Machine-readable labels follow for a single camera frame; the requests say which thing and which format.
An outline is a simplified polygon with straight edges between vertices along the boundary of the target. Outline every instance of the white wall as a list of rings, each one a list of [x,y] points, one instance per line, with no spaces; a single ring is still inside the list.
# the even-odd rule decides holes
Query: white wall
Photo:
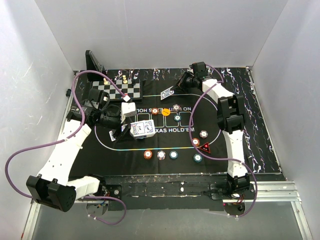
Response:
[[[0,239],[20,239],[30,199],[11,189],[5,162],[15,151],[57,139],[73,72],[34,0],[0,0]],[[15,157],[9,173],[28,193],[52,148]]]
[[[35,0],[72,69],[252,66],[288,0]]]
[[[253,66],[253,80],[286,177],[320,239],[320,1],[289,0]]]

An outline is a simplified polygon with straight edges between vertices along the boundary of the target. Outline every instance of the yellow poker chip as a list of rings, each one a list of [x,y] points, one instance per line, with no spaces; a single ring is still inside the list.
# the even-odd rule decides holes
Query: yellow poker chip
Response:
[[[171,113],[171,112],[170,112],[170,110],[169,110],[168,108],[164,108],[164,109],[162,110],[162,115],[165,116],[165,117],[169,116],[170,113]]]

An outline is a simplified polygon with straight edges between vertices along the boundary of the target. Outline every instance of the white poker chip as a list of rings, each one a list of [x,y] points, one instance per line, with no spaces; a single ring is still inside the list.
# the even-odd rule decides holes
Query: white poker chip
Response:
[[[179,112],[180,106],[178,104],[173,105],[173,111],[174,112]]]
[[[202,139],[206,139],[208,137],[208,132],[207,131],[201,131],[200,132],[200,138]]]
[[[164,151],[158,151],[156,156],[159,160],[163,160],[166,158],[166,153]]]

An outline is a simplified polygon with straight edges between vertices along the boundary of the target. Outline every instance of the orange poker chip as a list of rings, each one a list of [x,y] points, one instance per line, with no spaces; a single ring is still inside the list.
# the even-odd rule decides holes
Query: orange poker chip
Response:
[[[158,108],[152,108],[151,113],[152,115],[157,115],[159,113]]]
[[[199,147],[199,145],[200,145],[200,141],[199,141],[199,139],[198,139],[198,138],[194,138],[194,139],[192,139],[192,142],[193,142],[193,144],[194,144],[196,147]]]
[[[145,159],[151,159],[151,157],[152,157],[152,151],[146,150],[146,151],[144,152],[144,154],[143,154],[143,157],[144,157]]]

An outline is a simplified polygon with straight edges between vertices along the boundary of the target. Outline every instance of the white curved line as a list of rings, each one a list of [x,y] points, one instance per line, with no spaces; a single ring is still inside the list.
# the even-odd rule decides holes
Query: white curved line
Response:
[[[201,97],[200,95],[198,94],[193,94],[193,93],[187,93],[187,94],[175,94],[175,95],[171,95],[171,96],[185,96],[185,95],[194,95],[194,96],[198,96],[198,97]],[[160,95],[146,95],[146,96],[143,96],[143,97],[159,97]],[[207,101],[209,101],[215,108],[215,110],[217,110],[217,107],[216,105],[210,101],[208,98],[206,97],[203,97],[203,99],[206,99]],[[221,129],[219,129],[219,132],[217,134],[217,136],[215,137],[215,139],[209,143],[209,145],[211,145],[212,143],[214,143],[219,135],[221,133]],[[98,140],[98,142],[104,146],[105,148],[107,149],[110,149],[110,150],[113,150],[113,151],[145,151],[145,150],[171,150],[171,149],[193,149],[194,147],[193,146],[182,146],[182,147],[156,147],[156,148],[132,148],[132,149],[115,149],[115,148],[112,148],[112,147],[109,147],[109,146],[106,146],[104,145],[101,140],[99,139],[98,137],[98,134],[97,134],[97,127],[94,126],[94,134],[95,134],[95,137],[96,139]]]

